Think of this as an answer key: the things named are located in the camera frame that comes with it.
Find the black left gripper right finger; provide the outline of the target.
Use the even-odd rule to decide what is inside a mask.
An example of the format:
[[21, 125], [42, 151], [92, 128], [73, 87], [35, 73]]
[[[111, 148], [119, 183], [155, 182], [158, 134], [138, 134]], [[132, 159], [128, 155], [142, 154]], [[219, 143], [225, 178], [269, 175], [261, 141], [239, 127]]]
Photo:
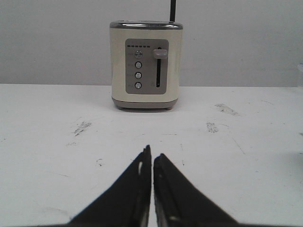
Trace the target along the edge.
[[159, 227], [237, 227], [239, 223], [202, 194], [164, 155], [154, 160]]

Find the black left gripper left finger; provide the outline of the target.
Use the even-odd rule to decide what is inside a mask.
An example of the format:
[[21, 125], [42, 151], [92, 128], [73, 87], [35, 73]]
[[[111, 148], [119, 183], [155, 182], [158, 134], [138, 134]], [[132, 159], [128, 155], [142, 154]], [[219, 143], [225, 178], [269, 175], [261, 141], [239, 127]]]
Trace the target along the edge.
[[152, 187], [147, 145], [116, 181], [68, 224], [69, 227], [146, 227]]

